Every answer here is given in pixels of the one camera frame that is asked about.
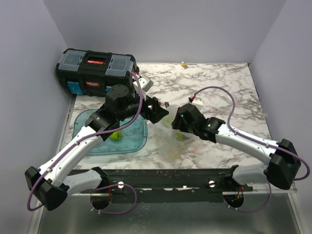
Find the green fake fruit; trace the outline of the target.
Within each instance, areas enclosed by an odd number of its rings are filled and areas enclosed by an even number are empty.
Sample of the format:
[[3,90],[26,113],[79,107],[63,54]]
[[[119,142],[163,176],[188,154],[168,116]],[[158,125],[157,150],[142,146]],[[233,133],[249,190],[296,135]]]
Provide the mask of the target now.
[[109,138],[110,138],[111,140],[113,140],[113,141],[118,141],[118,140],[120,140],[120,139],[122,138],[122,132],[121,132],[121,130],[113,132],[113,133],[109,136]]

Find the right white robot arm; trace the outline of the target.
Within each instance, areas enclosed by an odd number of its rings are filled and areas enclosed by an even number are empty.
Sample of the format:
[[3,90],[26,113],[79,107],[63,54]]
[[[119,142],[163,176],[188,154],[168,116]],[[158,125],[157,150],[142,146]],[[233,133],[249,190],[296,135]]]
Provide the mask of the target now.
[[301,166],[290,141],[265,140],[238,129],[232,130],[221,119],[206,118],[190,103],[178,108],[172,128],[194,134],[201,140],[230,146],[260,161],[255,165],[235,166],[232,174],[224,179],[224,185],[230,191],[248,183],[270,183],[288,190]]

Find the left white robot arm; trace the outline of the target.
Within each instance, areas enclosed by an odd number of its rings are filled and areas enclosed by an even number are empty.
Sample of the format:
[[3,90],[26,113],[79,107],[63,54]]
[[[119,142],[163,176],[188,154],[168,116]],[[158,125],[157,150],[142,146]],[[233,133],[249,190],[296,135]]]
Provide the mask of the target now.
[[156,97],[144,96],[141,89],[132,92],[125,85],[114,85],[106,94],[104,104],[90,115],[67,146],[39,168],[31,166],[25,171],[30,190],[27,209],[36,210],[30,205],[33,196],[43,207],[52,211],[71,193],[93,189],[98,193],[104,192],[108,180],[99,167],[80,175],[70,176],[69,173],[91,150],[107,140],[112,133],[122,130],[121,121],[142,116],[151,123],[157,123],[168,113]]

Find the translucent white plastic bag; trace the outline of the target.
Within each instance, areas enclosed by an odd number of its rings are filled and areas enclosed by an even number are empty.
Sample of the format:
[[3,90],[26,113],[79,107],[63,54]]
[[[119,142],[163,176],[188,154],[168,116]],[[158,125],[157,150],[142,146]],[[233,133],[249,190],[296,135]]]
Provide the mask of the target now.
[[169,112],[156,124],[149,124],[148,130],[155,140],[160,157],[172,163],[180,158],[195,140],[195,136],[172,128],[179,105],[171,104],[166,110]]

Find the black plastic toolbox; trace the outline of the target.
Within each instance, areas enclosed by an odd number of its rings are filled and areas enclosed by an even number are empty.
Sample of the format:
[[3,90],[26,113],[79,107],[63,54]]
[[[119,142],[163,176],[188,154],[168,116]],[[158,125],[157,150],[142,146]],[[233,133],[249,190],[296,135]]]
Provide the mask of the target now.
[[132,72],[138,74],[139,67],[130,54],[68,48],[56,64],[56,75],[65,90],[91,97],[105,97],[117,84],[132,91]]

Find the black metal base rail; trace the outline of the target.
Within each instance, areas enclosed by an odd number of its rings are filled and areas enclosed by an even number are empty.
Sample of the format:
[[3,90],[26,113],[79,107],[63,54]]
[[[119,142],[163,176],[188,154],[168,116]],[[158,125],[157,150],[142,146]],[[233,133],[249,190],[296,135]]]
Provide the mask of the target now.
[[219,203],[224,193],[253,191],[232,179],[234,169],[105,169],[99,189],[90,192],[109,196],[113,203],[132,202],[134,196],[144,203]]

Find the small yellow blue object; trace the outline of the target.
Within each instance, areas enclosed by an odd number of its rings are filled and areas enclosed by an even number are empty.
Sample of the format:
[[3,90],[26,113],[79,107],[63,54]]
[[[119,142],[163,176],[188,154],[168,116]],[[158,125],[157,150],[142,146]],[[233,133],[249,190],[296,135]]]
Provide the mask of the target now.
[[181,63],[181,66],[184,68],[184,69],[188,69],[188,64],[186,62],[182,62]]

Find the teal transparent plastic tray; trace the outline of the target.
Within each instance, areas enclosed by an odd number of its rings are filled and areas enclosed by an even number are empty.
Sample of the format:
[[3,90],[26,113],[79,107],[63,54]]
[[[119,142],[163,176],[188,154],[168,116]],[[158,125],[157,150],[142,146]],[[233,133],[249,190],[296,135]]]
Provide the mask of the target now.
[[91,150],[89,156],[126,154],[139,151],[147,142],[148,127],[147,121],[138,116],[128,127],[121,130],[122,138],[113,141],[108,138],[105,142]]

